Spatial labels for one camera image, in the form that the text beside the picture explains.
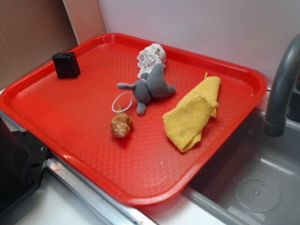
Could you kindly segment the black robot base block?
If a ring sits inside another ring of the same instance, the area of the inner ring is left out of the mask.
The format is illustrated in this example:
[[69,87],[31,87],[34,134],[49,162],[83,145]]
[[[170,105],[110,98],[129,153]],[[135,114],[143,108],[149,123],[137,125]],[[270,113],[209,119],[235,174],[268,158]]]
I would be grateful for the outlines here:
[[29,131],[11,131],[0,120],[0,214],[40,188],[48,147]]

